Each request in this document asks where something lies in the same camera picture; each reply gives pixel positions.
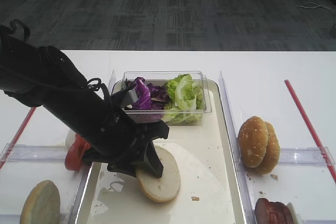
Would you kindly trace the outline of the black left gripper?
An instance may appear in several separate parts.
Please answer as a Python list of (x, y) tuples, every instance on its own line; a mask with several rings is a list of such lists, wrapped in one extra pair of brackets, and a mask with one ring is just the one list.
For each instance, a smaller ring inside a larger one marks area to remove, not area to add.
[(135, 123), (119, 104), (112, 100), (111, 104), (115, 119), (113, 125), (108, 127), (108, 160), (101, 163), (107, 163), (111, 172), (135, 176), (136, 167), (140, 167), (161, 178), (163, 165), (153, 140), (166, 139), (169, 127), (163, 121)]

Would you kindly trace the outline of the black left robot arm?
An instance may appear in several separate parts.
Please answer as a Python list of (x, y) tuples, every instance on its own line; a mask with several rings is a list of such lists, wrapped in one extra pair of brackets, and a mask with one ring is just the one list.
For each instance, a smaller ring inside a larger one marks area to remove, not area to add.
[(20, 25), (13, 20), (1, 27), (1, 90), (28, 107), (45, 107), (78, 134), (66, 169), (99, 162), (111, 172), (134, 177), (140, 167), (160, 178), (163, 164), (153, 141), (167, 138), (169, 127), (162, 121), (137, 123), (124, 112), (138, 98), (135, 85), (110, 94), (99, 78), (87, 80), (59, 49), (28, 44), (28, 28), (22, 40), (14, 38)]

